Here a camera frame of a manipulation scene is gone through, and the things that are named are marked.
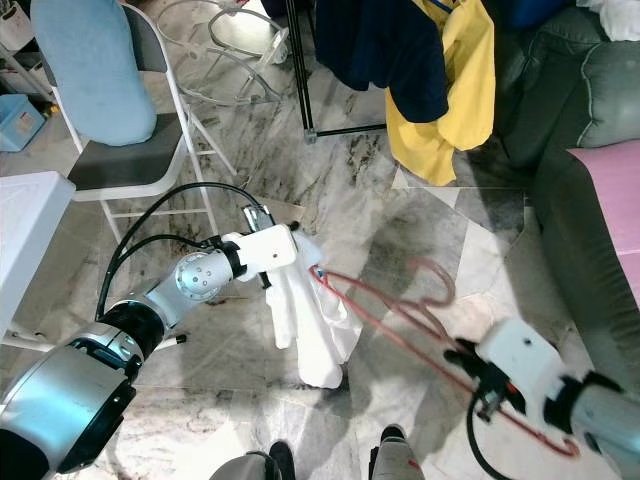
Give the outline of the light blue chair cushion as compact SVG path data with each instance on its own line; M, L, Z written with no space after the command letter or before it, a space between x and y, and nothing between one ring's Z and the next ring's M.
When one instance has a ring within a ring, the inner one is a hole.
M32 26L79 133L109 146L137 145L156 125L131 28L118 0L32 0Z

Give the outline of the flat brown cardboard piece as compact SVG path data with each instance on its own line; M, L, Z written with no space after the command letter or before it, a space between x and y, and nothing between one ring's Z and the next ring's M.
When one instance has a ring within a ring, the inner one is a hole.
M236 212L236 232L244 234L256 233L274 225L301 223L305 207L285 204L273 198L257 197L256 204L244 201Z

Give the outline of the white plastic folding table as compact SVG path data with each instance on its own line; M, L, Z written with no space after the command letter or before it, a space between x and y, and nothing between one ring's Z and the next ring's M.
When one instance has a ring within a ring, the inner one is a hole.
M76 187L58 172L0 177L0 342L35 351L52 348L41 334L13 326Z

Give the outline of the navy blue garment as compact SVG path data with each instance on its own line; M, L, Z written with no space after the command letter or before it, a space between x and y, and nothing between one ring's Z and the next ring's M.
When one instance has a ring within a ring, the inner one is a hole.
M440 31L412 0L317 0L317 59L339 82L388 90L407 122L448 111Z

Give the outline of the pink cushion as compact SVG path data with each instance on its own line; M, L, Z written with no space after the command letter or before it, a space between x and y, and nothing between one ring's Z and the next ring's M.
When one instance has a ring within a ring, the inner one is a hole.
M640 291L640 140L568 152L588 169L623 274Z

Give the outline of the dark green leather sofa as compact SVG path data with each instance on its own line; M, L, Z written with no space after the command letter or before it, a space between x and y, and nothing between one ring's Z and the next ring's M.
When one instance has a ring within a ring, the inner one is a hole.
M599 15L563 10L502 29L495 133L532 173L541 250L595 369L640 392L640 291L628 284L588 169L570 148L640 140L640 42L611 41Z

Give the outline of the white shirt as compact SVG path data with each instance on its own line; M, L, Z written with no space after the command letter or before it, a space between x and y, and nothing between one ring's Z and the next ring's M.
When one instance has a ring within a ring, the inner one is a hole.
M310 236L292 230L297 246L293 264L268 273L265 300L271 310L276 348L297 347L298 375L310 387L337 389L364 323L320 284L324 253Z

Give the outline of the grey robot leg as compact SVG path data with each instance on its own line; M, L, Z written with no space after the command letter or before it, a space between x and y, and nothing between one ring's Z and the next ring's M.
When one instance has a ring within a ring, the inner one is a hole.
M397 424L385 426L370 456L367 480L425 480L407 436Z
M269 451L244 453L225 462L209 480L296 480L291 448L278 440Z

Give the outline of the blue plastic crate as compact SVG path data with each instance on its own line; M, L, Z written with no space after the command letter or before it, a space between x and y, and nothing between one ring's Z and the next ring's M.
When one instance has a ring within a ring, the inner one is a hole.
M563 10L590 12L579 0L508 0L506 22L509 27L530 29L548 22Z

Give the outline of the white drawer shelf unit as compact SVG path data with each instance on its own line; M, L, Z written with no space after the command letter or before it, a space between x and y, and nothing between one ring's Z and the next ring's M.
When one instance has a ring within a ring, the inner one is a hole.
M0 44L20 51L35 40L31 19L17 0L0 0Z

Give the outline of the light blue plastic tub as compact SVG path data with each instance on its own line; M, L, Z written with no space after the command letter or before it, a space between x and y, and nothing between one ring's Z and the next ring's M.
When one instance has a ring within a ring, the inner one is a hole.
M0 96L0 150L22 151L46 123L46 116L23 93Z

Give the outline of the black metal clothes rack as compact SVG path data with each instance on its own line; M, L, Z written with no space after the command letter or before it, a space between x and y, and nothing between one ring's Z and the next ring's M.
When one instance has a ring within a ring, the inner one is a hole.
M316 128L314 111L312 111L310 90L308 90L308 73L305 49L305 37L311 33L310 26L314 23L314 14L310 10L300 8L298 0L284 0L285 12L291 41L291 65L294 73L294 87L297 91L298 105L300 105L303 140L307 145L314 143L321 137L344 136L344 134L364 134L384 131L387 124L358 125L358 127L339 128L334 131L319 131Z

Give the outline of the crumpled white cloth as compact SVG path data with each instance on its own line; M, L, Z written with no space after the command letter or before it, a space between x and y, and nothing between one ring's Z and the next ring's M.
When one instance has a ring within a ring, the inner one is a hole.
M640 0L582 0L581 4L599 15L609 40L640 42Z

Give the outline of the yellow shirt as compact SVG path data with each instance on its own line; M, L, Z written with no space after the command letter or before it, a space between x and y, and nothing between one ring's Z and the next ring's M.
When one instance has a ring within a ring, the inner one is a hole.
M483 145L497 95L497 28L483 0L403 0L410 5L410 73L387 88L394 159L431 186L456 179L454 152Z

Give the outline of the red clothes hanger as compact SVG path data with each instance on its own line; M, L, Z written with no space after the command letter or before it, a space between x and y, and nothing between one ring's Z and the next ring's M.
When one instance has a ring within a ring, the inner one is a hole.
M444 293L439 296L422 296L411 300L411 298L394 298L390 294L379 291L378 288L372 287L369 283L349 276L338 271L329 271L320 266L311 266L308 268L308 275L315 280L319 287L328 292L330 297L335 298L339 302L339 306L346 308L349 314L355 315L360 319L361 323L374 330L380 337L385 337L402 349L404 353L410 355L416 360L429 366L431 370L438 372L442 378L449 381L458 390L466 394L475 392L475 380L472 378L462 379L458 372L462 370L460 367L447 367L443 364L444 353L451 348L453 335L445 328L444 323L439 317L436 317L435 311L438 308L449 307L456 301L457 289L454 278L447 270L429 259L412 259L410 261L411 269L426 271L434 275L439 283L444 287ZM371 314L369 308L365 308L360 303L352 300L342 288L334 285L333 282L339 282L349 287L355 288L357 293L365 293L367 296L374 297L381 303L381 306L387 308L389 314L398 317L407 325L413 326L425 334L433 344L433 351L426 352L403 338L396 329L392 328L381 320L381 317Z

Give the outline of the white folding chair grey seat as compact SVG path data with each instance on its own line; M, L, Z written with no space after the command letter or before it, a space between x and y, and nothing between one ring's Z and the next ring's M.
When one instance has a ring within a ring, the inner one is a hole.
M111 210L110 201L161 195L177 184L184 165L191 166L195 178L202 180L201 157L215 156L224 165L228 165L229 160L188 102L180 96L177 74L159 27L136 6L118 1L123 5L131 28L143 86L154 102L157 114L154 132L148 140L128 146L109 146L88 140L79 133L61 109L54 74L42 55L56 104L76 146L76 164L68 175L70 183L76 187L74 198L79 202L99 202L111 233L120 239L122 230L118 220L124 218L124 212Z

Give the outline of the grey robot right leg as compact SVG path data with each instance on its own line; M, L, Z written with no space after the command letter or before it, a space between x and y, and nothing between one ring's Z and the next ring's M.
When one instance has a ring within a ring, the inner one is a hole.
M385 426L370 456L367 480L425 480L407 436L397 424Z

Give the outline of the grey robot left leg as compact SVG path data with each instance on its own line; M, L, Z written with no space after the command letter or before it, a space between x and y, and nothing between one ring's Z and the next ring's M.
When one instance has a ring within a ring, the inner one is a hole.
M244 453L225 462L209 480L296 480L291 448L278 440L269 451Z

